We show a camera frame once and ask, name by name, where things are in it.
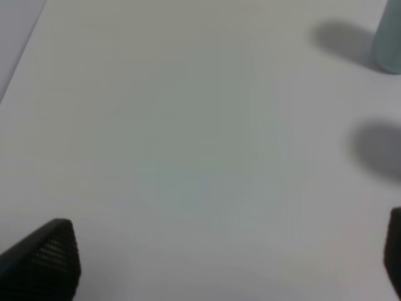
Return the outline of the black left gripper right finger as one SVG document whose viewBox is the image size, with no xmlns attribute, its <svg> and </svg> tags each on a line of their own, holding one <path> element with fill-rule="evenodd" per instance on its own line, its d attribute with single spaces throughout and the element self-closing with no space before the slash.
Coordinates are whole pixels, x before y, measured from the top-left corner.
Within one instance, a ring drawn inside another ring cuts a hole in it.
<svg viewBox="0 0 401 301">
<path fill-rule="evenodd" d="M 400 208 L 393 208 L 387 228 L 383 263 L 398 299 L 400 299 Z"/>
</svg>

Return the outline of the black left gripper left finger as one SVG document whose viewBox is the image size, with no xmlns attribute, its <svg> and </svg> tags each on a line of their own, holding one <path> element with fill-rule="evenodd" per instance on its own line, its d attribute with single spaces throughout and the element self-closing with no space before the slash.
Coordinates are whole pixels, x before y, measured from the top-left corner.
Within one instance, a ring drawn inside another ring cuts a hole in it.
<svg viewBox="0 0 401 301">
<path fill-rule="evenodd" d="M 68 219 L 52 219 L 1 254 L 1 300 L 73 300 L 80 277 Z"/>
</svg>

